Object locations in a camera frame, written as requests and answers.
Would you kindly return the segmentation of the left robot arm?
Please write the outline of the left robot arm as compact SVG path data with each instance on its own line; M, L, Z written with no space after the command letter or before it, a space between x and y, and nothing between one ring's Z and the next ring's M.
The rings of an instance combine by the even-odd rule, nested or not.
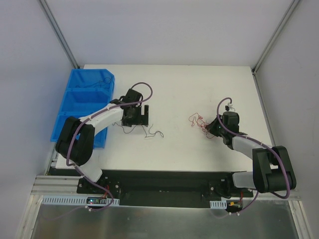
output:
M142 94L128 89L126 95L111 100L104 108L88 116L68 117L62 127L55 150L66 159L68 166L74 166L86 177L88 188L95 194L102 193L105 181L101 179L102 169L91 157L94 138L108 126L121 121L123 126L149 125L149 105Z

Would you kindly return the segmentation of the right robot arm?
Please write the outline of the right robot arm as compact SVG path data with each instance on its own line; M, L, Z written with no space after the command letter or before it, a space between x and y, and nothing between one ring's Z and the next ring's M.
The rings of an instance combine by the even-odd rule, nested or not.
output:
M273 194L295 189L297 180L287 149L284 146L269 147L256 142L239 131L239 121L236 112L228 111L205 126L208 133L221 137L228 148L252 160L252 171L233 173L232 180L224 184L225 193L234 197L242 191L242 188Z

